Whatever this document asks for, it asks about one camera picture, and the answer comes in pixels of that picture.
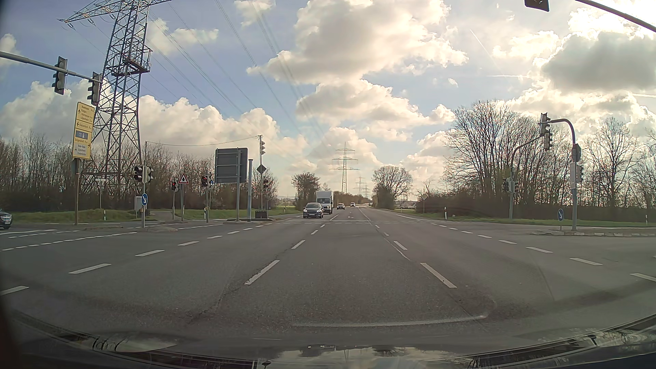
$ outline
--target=white box truck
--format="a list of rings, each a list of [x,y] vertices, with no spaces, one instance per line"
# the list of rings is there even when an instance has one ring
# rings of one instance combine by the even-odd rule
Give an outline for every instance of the white box truck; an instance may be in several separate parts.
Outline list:
[[[317,202],[321,204],[324,214],[333,213],[333,191],[317,191]]]

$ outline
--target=black car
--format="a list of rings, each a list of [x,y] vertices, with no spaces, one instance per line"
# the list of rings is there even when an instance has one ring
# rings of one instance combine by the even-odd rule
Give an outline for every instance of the black car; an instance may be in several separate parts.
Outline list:
[[[0,209],[0,227],[9,229],[11,227],[11,214]]]
[[[323,209],[318,202],[308,202],[303,209],[304,218],[323,218]]]

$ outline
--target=asphalt road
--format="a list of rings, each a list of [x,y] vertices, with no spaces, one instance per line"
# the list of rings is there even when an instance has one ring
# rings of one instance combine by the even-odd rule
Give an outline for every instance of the asphalt road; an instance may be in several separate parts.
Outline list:
[[[3,302],[83,332],[249,339],[549,339],[656,312],[654,238],[534,236],[368,207],[169,227],[0,232]]]

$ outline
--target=sky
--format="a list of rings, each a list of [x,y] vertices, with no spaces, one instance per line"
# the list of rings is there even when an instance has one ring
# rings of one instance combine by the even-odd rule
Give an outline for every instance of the sky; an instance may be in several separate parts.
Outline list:
[[[89,0],[8,0],[0,51],[90,76],[101,72],[113,20],[59,21]],[[656,24],[656,1],[604,0]],[[656,129],[654,33],[574,0],[550,12],[522,0],[172,0],[153,5],[150,73],[140,92],[143,141],[198,156],[247,147],[292,196],[291,176],[311,171],[340,190],[335,158],[357,159],[348,190],[402,165],[415,186],[440,186],[453,110],[503,100],[523,114],[568,118],[579,137],[615,116],[632,133]],[[70,141],[89,83],[0,59],[0,136],[30,130]],[[228,144],[211,145],[218,142]]]

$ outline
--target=grass verge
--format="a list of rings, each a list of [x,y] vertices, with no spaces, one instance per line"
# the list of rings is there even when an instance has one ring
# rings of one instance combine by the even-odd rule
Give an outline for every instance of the grass verge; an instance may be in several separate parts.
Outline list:
[[[444,213],[417,213],[414,210],[395,209],[396,213],[415,215],[417,217],[426,217],[431,219],[444,220]],[[507,219],[507,218],[476,218],[476,217],[455,217],[449,218],[450,221],[468,221],[468,222],[489,222],[489,223],[506,223],[506,224],[525,224],[525,225],[554,225],[571,227],[571,219],[564,219],[559,222],[557,219]],[[656,223],[639,223],[639,222],[611,222],[611,221],[584,221],[578,220],[577,225],[586,227],[656,227]]]
[[[74,211],[48,211],[37,213],[11,213],[15,223],[73,223],[75,221]],[[129,210],[106,210],[108,222],[116,221],[134,221],[136,218],[133,211]],[[103,214],[101,209],[90,209],[79,211],[80,223],[102,222]]]
[[[298,214],[300,211],[294,209],[293,207],[277,207],[273,210],[269,210],[268,215],[283,215],[283,214]],[[180,216],[180,211],[175,210],[175,215]],[[234,219],[236,212],[234,209],[227,210],[210,210],[209,218],[210,219]],[[184,210],[185,219],[204,219],[205,212],[202,209],[185,209]],[[248,214],[246,214],[246,209],[239,210],[239,218],[246,219]],[[255,218],[255,209],[253,209],[253,218]]]

